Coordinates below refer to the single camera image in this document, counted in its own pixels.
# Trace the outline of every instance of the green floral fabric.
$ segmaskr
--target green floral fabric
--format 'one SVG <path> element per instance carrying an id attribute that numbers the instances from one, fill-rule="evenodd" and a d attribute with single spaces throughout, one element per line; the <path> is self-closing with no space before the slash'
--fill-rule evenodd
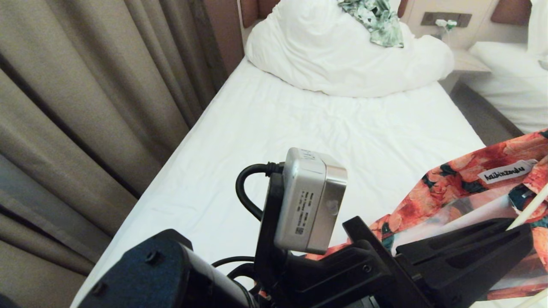
<path id="1" fill-rule="evenodd" d="M 339 6 L 371 33 L 371 42 L 383 47 L 403 47 L 398 15 L 388 0 L 338 0 Z"/>

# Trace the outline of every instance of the black cable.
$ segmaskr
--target black cable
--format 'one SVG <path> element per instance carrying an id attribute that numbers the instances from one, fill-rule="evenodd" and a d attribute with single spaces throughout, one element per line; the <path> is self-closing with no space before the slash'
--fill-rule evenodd
<path id="1" fill-rule="evenodd" d="M 218 267 L 232 262 L 254 262 L 255 258 L 252 256 L 231 256 L 230 258 L 221 259 L 211 264 L 212 267 Z"/>
<path id="2" fill-rule="evenodd" d="M 262 210 L 259 209 L 246 195 L 243 184 L 246 178 L 255 173 L 264 173 L 266 176 L 270 176 L 272 173 L 281 173 L 283 170 L 283 163 L 268 163 L 268 164 L 255 164 L 242 170 L 236 179 L 236 195 L 243 204 L 243 206 L 257 218 L 259 221 L 262 219 Z"/>

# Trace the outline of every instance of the white duvet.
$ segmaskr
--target white duvet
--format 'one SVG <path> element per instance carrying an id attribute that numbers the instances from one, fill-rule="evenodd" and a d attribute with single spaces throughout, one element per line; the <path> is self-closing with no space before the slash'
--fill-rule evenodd
<path id="1" fill-rule="evenodd" d="M 445 78 L 454 66 L 449 47 L 400 25 L 404 48 L 385 48 L 336 0 L 281 0 L 253 28 L 246 57 L 297 88 L 337 96 L 379 97 Z"/>

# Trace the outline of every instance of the black mount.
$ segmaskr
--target black mount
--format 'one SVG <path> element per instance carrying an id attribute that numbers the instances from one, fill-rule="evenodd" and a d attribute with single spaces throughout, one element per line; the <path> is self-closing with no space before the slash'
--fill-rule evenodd
<path id="1" fill-rule="evenodd" d="M 392 255 L 360 217 L 343 223 L 352 244 L 320 260 L 274 245 L 284 194 L 281 174 L 270 176 L 255 272 L 277 307 L 467 308 L 532 249 L 529 225 L 492 219 L 402 245 Z"/>

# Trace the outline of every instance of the white stick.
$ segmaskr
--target white stick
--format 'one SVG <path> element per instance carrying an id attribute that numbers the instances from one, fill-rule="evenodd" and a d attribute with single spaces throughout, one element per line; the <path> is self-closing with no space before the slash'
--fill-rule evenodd
<path id="1" fill-rule="evenodd" d="M 507 231 L 515 227 L 523 225 L 523 223 L 529 219 L 531 214 L 539 208 L 544 199 L 548 197 L 548 183 L 544 185 L 543 189 L 534 197 L 529 205 L 521 212 L 521 214 L 512 222 L 512 224 L 506 229 Z"/>
<path id="2" fill-rule="evenodd" d="M 520 305 L 516 306 L 516 308 L 527 308 L 531 307 L 531 305 L 538 303 L 543 298 L 545 298 L 548 295 L 548 289 L 544 289 L 544 291 L 540 291 L 535 296 L 529 298 L 528 300 L 524 301 Z"/>

